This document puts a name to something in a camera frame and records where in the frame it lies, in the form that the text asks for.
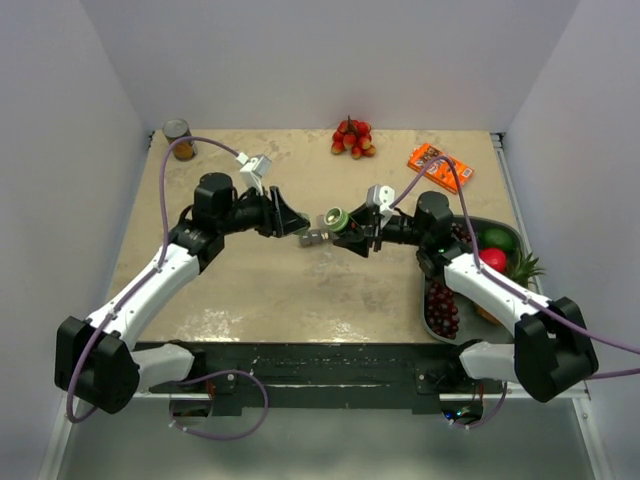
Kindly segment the green lidded pill bottle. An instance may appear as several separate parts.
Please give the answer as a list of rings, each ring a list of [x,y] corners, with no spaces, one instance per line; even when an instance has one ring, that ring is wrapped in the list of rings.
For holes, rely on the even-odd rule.
[[[357,223],[342,208],[332,207],[323,217],[326,228],[336,236],[346,236],[358,231]]]

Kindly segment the green bottle lid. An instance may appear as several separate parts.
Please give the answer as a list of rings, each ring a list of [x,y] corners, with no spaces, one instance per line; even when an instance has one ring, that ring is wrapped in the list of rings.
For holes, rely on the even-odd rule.
[[[294,234],[297,235],[297,236],[304,236],[309,232],[309,230],[310,230],[310,227],[306,226],[306,227],[303,227],[303,228],[300,228],[300,229],[296,230],[294,232]]]

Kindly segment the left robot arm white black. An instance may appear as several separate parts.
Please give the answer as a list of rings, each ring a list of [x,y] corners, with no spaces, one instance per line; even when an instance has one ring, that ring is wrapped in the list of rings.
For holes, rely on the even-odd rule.
[[[109,414],[122,410],[138,391],[175,383],[200,390],[207,368],[179,343],[136,350],[145,328],[184,286],[222,252],[226,236],[254,230],[281,238],[309,228],[276,186],[239,194],[229,175],[201,177],[192,204],[169,231],[167,244],[110,302],[86,319],[68,317],[56,333],[54,383]]]

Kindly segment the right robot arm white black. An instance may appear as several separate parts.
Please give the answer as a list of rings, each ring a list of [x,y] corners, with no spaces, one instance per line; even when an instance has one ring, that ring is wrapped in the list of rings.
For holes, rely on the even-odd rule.
[[[547,402],[597,372],[595,349],[582,333],[585,323],[575,302],[566,297],[552,301],[487,266],[454,235],[454,214],[445,195],[421,194],[408,216],[392,207],[391,194],[386,186],[374,186],[356,210],[330,209],[324,222],[334,245],[361,257],[385,242],[416,247],[426,277],[479,305],[513,338],[509,344],[470,340],[459,346],[445,369],[452,390],[466,393],[486,379],[515,382],[535,400]]]

